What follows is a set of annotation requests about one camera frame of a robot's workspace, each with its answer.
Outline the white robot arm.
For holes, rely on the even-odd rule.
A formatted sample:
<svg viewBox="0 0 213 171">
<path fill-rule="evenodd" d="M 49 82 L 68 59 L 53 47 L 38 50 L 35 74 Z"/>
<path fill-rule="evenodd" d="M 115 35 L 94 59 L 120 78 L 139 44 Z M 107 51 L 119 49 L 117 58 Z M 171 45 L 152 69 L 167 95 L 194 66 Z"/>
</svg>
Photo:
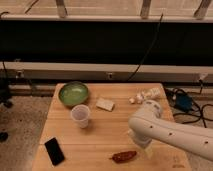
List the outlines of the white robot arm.
<svg viewBox="0 0 213 171">
<path fill-rule="evenodd" d="M 213 129 L 166 121 L 162 113 L 158 102 L 142 103 L 128 120 L 128 134 L 135 144 L 146 149 L 152 140 L 158 140 L 213 161 Z"/>
</svg>

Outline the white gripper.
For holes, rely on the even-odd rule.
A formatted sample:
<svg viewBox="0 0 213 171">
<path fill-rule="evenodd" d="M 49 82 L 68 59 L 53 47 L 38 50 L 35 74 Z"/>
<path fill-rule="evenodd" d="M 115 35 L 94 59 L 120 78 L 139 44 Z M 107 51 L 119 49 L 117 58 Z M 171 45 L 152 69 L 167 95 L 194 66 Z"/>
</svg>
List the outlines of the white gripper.
<svg viewBox="0 0 213 171">
<path fill-rule="evenodd" d="M 140 146 L 141 148 L 145 148 L 145 153 L 146 153 L 146 156 L 148 158 L 151 158 L 152 155 L 153 155 L 153 150 L 152 150 L 152 147 L 149 146 L 149 144 L 151 143 L 152 139 L 149 138 L 149 137 L 146 137 L 146 136 L 139 136 L 137 135 L 134 131 L 132 130 L 129 130 L 128 131 L 128 135 L 130 136 L 130 138 L 132 139 L 132 141 Z"/>
</svg>

